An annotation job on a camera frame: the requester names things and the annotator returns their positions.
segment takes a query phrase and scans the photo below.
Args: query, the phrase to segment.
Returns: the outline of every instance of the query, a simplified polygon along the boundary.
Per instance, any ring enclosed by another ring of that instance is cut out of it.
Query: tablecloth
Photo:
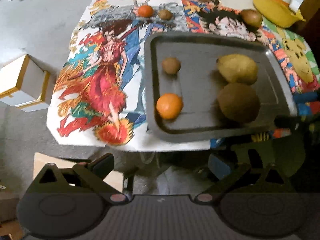
[[[170,21],[156,15],[150,19],[138,17],[137,9],[142,4],[155,11],[166,8],[174,17]],[[144,41],[153,33],[201,32],[259,41],[277,57],[293,93],[319,87],[319,70],[302,37],[277,29],[266,19],[259,30],[253,30],[242,22],[239,12],[224,7],[219,0],[92,0],[72,33],[70,55],[48,109],[49,130],[60,144],[108,144],[125,151],[203,150],[220,146],[223,138],[169,143],[156,138],[148,129]],[[310,114],[318,112],[320,106],[312,102],[298,108],[301,114]],[[259,141],[288,134],[287,130],[276,130],[248,136]]]

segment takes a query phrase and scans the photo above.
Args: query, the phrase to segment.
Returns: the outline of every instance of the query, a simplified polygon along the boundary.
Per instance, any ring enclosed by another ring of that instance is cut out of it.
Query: yellow plastic container
[[[288,28],[297,21],[306,21],[300,10],[294,14],[288,7],[276,0],[253,0],[257,10],[269,21],[281,28]]]

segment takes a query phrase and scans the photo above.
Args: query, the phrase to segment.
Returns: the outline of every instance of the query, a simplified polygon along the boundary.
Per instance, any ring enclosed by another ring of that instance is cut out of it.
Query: orange fruit
[[[183,108],[181,97],[173,93],[162,95],[156,105],[156,109],[163,119],[174,119],[178,117]]]
[[[138,9],[138,15],[149,18],[153,15],[153,8],[149,5],[141,5]]]

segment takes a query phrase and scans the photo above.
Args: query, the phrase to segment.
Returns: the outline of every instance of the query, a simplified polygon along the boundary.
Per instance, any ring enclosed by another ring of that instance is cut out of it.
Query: gray metal tray
[[[216,97],[227,82],[216,68],[218,57],[240,53],[258,65],[258,80],[252,87],[261,102],[257,119],[240,125],[226,119]],[[161,62],[176,57],[181,62],[177,75],[168,75]],[[273,53],[262,44],[198,33],[167,32],[145,41],[147,121],[150,130],[169,142],[189,142],[257,133],[274,129],[277,115],[297,115],[288,82]],[[163,120],[156,111],[164,93],[182,96],[183,109],[177,119]]]

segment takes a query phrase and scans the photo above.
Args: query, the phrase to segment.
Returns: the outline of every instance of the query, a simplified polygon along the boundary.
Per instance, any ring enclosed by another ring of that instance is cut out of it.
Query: screw
[[[197,199],[201,202],[210,202],[212,200],[212,196],[210,194],[204,193],[198,195]]]
[[[120,203],[120,202],[123,202],[125,201],[126,197],[125,195],[123,194],[113,194],[111,197],[110,197],[110,200],[113,201],[113,202],[117,202],[117,203]]]

